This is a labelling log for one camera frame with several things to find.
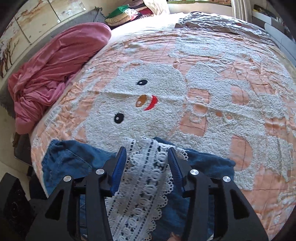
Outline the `blue denim pants lace trim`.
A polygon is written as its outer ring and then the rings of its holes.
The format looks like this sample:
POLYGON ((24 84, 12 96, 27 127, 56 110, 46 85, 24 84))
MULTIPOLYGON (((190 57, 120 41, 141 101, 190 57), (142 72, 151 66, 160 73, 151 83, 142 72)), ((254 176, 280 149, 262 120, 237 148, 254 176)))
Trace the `blue denim pants lace trim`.
MULTIPOLYGON (((127 160, 118 192, 106 200, 114 240, 167 240, 183 233, 189 199, 173 183, 161 138, 125 140, 127 160)), ((84 177, 114 157, 78 141, 53 140, 42 160, 43 181, 52 193, 64 176, 84 177)))

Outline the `peach snowman bedspread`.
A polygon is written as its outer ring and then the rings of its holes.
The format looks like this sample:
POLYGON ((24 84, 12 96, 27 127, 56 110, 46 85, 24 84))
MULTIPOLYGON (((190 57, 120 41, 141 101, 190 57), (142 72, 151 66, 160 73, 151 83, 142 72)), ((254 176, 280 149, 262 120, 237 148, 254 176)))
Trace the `peach snowman bedspread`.
POLYGON ((184 16, 112 31, 35 127, 34 170, 50 195, 53 140, 116 154, 128 138, 161 138, 194 169, 229 176, 272 239, 295 207, 295 67, 276 45, 175 28, 184 16))

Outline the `pink blanket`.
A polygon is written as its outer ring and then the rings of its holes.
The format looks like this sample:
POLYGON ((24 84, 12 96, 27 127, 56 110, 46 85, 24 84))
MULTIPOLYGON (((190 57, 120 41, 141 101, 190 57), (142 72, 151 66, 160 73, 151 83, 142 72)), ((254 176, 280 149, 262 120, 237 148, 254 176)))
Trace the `pink blanket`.
POLYGON ((16 132, 30 133, 65 90, 70 79, 107 45, 111 29, 104 23, 83 23, 64 30, 8 79, 14 101, 16 132))

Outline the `grey patterned quilt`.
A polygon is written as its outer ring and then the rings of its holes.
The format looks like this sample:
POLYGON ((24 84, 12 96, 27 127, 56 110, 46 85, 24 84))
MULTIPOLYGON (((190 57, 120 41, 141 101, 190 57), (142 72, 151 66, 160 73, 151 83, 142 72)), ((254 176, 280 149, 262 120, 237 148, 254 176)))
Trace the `grey patterned quilt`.
POLYGON ((275 44, 270 34, 264 29, 252 23, 225 15, 192 11, 180 18, 175 24, 175 28, 232 33, 249 37, 264 44, 275 44))

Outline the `pile of folded clothes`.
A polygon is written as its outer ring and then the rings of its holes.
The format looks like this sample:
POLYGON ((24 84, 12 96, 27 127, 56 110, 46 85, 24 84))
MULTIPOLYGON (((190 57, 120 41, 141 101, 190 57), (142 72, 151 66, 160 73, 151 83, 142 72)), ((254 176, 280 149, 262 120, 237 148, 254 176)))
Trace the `pile of folded clothes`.
POLYGON ((116 28, 141 18, 169 14, 167 1, 128 1, 112 11, 105 18, 105 23, 116 28))

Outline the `tree landscape wall painting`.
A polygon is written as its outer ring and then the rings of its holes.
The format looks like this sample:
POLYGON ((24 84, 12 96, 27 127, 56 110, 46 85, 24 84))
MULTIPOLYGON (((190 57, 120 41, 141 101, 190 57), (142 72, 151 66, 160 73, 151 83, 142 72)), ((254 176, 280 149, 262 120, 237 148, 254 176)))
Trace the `tree landscape wall painting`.
POLYGON ((1 36, 1 79, 29 45, 86 8, 82 1, 27 1, 1 36))

